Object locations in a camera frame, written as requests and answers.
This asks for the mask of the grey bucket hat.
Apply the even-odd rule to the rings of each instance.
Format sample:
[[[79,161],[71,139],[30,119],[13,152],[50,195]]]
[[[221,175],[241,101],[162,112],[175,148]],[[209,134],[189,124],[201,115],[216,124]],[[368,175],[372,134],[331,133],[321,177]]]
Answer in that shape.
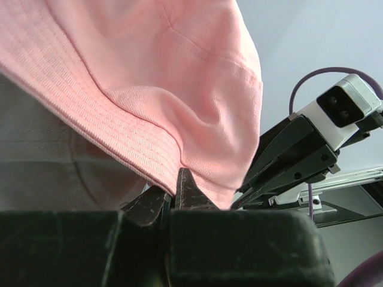
[[[1,209],[113,210],[145,180],[1,78]]]

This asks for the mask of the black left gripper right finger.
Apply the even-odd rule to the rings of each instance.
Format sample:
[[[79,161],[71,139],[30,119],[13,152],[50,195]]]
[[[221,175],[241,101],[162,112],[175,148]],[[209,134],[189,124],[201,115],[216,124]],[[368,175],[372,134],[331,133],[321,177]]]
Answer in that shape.
[[[171,210],[217,210],[217,206],[199,189],[191,171],[181,168]]]

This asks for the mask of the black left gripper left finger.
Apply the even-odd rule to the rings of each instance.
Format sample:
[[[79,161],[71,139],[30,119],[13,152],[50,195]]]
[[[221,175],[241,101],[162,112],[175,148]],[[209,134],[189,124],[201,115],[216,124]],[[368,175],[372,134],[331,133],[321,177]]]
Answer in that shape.
[[[150,187],[137,198],[121,208],[126,218],[138,226],[151,226],[169,210],[172,196],[160,187]]]

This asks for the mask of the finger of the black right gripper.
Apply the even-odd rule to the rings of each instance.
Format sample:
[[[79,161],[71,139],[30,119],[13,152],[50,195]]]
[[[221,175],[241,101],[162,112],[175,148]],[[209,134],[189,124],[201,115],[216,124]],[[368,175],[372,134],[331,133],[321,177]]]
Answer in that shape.
[[[285,118],[261,136],[232,209],[263,209],[302,183],[324,180],[338,155],[308,118]]]

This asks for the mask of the aluminium front rail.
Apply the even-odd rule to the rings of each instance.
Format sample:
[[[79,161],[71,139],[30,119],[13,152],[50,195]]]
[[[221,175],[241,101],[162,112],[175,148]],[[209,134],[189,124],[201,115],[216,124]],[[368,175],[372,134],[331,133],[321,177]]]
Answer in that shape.
[[[266,202],[274,209],[299,210],[309,214],[309,203],[317,227],[358,222],[382,216],[382,168],[332,176],[312,185],[305,184]]]

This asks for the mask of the pink bucket hat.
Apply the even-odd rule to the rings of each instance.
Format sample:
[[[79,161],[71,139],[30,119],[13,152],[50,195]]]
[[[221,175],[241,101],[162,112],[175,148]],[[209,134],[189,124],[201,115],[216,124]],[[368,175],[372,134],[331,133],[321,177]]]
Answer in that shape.
[[[259,56],[236,1],[2,1],[6,77],[175,194],[232,204],[259,144]]]

